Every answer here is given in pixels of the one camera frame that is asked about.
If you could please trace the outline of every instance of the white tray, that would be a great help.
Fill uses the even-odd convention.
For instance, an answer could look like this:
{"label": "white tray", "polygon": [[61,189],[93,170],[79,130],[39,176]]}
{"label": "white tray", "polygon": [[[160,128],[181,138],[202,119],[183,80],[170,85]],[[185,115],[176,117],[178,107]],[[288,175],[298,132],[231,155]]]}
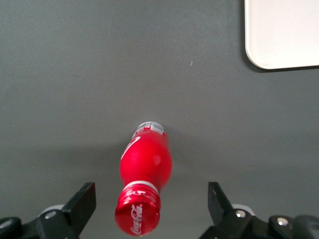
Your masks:
{"label": "white tray", "polygon": [[245,44],[260,68],[319,65],[319,0],[245,0]]}

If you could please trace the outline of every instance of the plastic bottle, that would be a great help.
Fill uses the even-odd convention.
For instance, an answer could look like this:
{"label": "plastic bottle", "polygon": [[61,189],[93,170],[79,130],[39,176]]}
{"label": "plastic bottle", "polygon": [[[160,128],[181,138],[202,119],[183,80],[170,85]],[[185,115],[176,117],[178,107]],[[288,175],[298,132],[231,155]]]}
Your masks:
{"label": "plastic bottle", "polygon": [[115,220],[133,236],[150,233],[160,220],[160,191],[169,180],[172,161],[168,136],[156,122],[141,124],[124,150],[120,175],[124,184]]}

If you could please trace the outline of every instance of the screw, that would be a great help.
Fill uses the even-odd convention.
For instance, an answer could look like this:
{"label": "screw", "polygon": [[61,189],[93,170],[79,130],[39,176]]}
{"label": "screw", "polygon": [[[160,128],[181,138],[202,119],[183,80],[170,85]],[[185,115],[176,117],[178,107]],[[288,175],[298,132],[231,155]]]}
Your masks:
{"label": "screw", "polygon": [[246,217],[246,213],[243,210],[237,210],[236,216],[239,218],[244,218],[244,217]]}
{"label": "screw", "polygon": [[56,215],[55,211],[49,212],[47,215],[44,216],[45,219],[53,218]]}
{"label": "screw", "polygon": [[289,224],[286,218],[277,218],[277,222],[281,226],[287,226]]}
{"label": "screw", "polygon": [[6,228],[12,224],[12,219],[0,224],[0,229]]}

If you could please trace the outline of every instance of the bottle cap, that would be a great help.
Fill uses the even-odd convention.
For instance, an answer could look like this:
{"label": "bottle cap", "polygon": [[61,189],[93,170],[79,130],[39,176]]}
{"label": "bottle cap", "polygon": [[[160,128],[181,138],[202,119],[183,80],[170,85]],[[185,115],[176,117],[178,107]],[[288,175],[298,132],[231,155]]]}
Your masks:
{"label": "bottle cap", "polygon": [[124,188],[115,210],[115,221],[122,231],[143,236],[156,228],[160,220],[160,196],[148,185]]}

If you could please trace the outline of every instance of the gray surface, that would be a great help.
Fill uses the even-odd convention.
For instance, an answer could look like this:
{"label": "gray surface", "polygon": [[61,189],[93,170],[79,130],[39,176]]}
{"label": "gray surface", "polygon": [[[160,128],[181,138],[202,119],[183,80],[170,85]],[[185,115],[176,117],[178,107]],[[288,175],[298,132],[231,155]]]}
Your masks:
{"label": "gray surface", "polygon": [[198,238],[208,181],[263,220],[319,216],[319,69],[259,70],[243,27],[239,1],[2,1],[0,217],[27,222],[95,181],[81,238],[130,238],[119,160],[148,120],[174,164],[148,238]]}

